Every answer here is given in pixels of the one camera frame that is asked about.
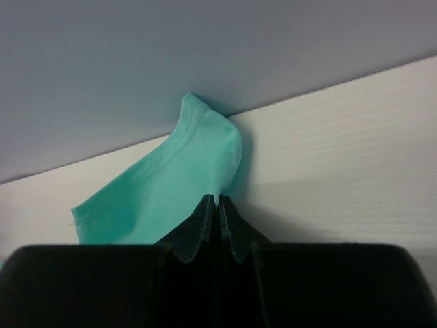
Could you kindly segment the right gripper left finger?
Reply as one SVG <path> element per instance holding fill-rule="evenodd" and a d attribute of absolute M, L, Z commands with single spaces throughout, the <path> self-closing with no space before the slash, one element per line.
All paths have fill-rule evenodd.
<path fill-rule="evenodd" d="M 211 327 L 211 195 L 153 245 L 21 247 L 1 269 L 2 327 Z"/>

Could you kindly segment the teal t-shirt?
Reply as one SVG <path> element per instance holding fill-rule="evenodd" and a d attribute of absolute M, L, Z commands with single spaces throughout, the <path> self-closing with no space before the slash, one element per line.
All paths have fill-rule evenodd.
<path fill-rule="evenodd" d="M 1 259 L 27 245 L 150 245 L 237 172 L 238 128 L 193 94 L 166 138 L 1 186 Z"/>

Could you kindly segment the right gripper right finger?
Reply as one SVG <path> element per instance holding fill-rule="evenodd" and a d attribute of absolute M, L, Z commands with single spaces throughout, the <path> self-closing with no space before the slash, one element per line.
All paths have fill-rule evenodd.
<path fill-rule="evenodd" d="M 225 327 L 435 327 L 436 300 L 402 247 L 273 243 L 218 203 Z"/>

